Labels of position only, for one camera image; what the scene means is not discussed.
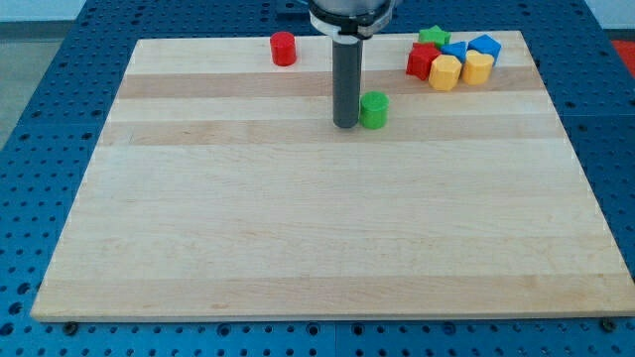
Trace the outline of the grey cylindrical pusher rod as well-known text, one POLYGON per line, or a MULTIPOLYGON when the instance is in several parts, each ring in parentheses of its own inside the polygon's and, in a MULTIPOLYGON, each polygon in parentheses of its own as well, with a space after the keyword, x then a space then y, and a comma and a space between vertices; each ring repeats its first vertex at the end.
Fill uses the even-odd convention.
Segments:
POLYGON ((359 118, 363 43, 332 43, 332 120, 336 127, 354 127, 359 118))

